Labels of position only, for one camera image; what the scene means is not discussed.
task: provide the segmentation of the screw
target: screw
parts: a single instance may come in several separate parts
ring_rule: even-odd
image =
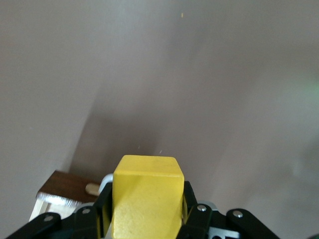
[[[45,222],[49,222],[49,221],[51,221],[53,219],[53,216],[46,216],[45,218],[44,218],[44,221]]]
[[[244,216],[242,212],[238,210],[233,211],[233,215],[237,218],[242,218]]]
[[[204,205],[198,205],[197,209],[201,212],[205,212],[207,210],[207,208]]]
[[[88,214],[90,211],[91,211],[90,209],[86,208],[82,211],[82,214]]]

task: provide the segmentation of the yellow block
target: yellow block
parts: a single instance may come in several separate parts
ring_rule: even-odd
[[[125,155],[114,171],[113,239],[175,239],[183,190],[175,158]]]

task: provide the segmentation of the dark wood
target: dark wood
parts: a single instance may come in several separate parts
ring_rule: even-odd
[[[60,201],[73,201],[72,205],[95,202],[97,197],[85,192],[88,183],[100,184],[100,182],[91,179],[55,171],[40,188],[37,198],[46,201],[46,198],[49,200],[52,196],[57,196],[56,198],[59,198]]]

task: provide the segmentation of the gray wall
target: gray wall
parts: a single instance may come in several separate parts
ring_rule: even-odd
[[[317,1],[0,1],[0,238],[55,169],[100,180],[124,154],[319,232],[318,56]]]

